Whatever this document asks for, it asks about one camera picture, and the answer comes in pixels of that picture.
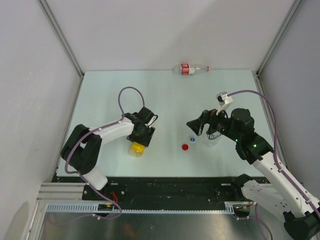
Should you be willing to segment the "blue-label clear drink bottle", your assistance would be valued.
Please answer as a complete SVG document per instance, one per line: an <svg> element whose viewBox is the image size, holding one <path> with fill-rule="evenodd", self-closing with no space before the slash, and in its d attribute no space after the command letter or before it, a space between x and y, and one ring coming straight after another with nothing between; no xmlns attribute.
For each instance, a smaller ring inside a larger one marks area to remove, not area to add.
<svg viewBox="0 0 320 240"><path fill-rule="evenodd" d="M209 148L216 146L219 143L221 136L222 134L218 131L212 134L206 134L205 145Z"/></svg>

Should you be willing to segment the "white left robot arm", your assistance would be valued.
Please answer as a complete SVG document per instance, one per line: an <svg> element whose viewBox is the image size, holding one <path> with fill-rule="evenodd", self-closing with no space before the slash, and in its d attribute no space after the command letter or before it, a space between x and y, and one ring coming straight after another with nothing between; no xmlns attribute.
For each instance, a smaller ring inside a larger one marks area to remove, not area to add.
<svg viewBox="0 0 320 240"><path fill-rule="evenodd" d="M111 188L107 185L107 177L98 167L101 147L118 138L126 137L132 142L131 152L141 156L150 145L155 132L152 124L157 119L156 114L142 107L139 112L125 113L120 120L101 127L77 125L60 152L60 157L65 160L65 171L68 171L68 166L73 167L75 173L93 187L93 194L98 199L107 199Z"/></svg>

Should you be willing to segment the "red bottle cap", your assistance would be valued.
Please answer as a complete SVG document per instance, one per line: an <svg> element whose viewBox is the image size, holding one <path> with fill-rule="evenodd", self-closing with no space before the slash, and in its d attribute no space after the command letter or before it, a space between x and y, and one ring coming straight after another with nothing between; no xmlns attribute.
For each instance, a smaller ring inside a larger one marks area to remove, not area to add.
<svg viewBox="0 0 320 240"><path fill-rule="evenodd" d="M183 151L187 151L189 149L189 146L188 146L188 144L184 143L184 144L182 144L181 148Z"/></svg>

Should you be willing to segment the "clear red-label water bottle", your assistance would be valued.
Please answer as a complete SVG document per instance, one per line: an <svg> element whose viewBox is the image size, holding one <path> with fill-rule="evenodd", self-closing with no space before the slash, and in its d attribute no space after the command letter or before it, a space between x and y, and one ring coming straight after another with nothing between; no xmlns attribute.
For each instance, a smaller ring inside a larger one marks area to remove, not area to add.
<svg viewBox="0 0 320 240"><path fill-rule="evenodd" d="M172 71L177 75L199 75L207 73L211 68L207 65L181 63L173 67Z"/></svg>

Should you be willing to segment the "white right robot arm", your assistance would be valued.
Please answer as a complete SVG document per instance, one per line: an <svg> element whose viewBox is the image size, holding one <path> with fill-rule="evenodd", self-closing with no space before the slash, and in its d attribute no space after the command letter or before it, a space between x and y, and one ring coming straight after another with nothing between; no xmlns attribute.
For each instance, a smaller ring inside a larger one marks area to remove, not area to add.
<svg viewBox="0 0 320 240"><path fill-rule="evenodd" d="M271 145L255 132L254 123L249 110L236 108L230 117L216 109L204 110L186 125L200 136L208 124L207 134L219 132L234 141L239 157L262 173L275 189L271 191L242 174L230 188L235 200L256 202L276 216L294 240L310 240L320 231L320 201L274 156Z"/></svg>

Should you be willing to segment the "yellow juice bottle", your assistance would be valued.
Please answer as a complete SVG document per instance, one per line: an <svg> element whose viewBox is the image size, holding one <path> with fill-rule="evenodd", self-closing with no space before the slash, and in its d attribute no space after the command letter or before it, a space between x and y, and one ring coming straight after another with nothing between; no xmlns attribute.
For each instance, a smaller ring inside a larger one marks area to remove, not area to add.
<svg viewBox="0 0 320 240"><path fill-rule="evenodd" d="M130 149L129 153L135 157L141 157L144 154L146 147L140 143L133 142Z"/></svg>

